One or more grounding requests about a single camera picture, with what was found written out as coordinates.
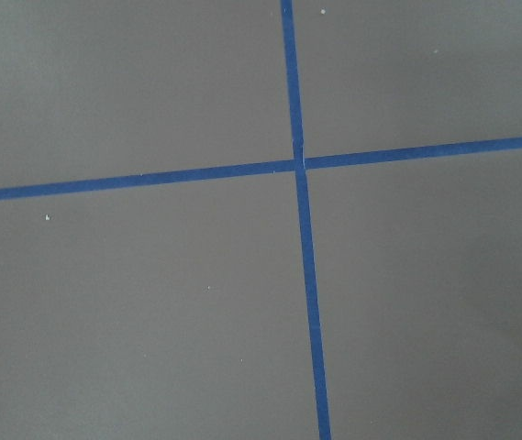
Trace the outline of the brown paper table cover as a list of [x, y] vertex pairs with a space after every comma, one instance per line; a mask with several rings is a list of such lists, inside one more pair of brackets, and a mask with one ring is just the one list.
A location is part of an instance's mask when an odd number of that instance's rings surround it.
[[522, 1], [0, 1], [0, 439], [522, 439]]

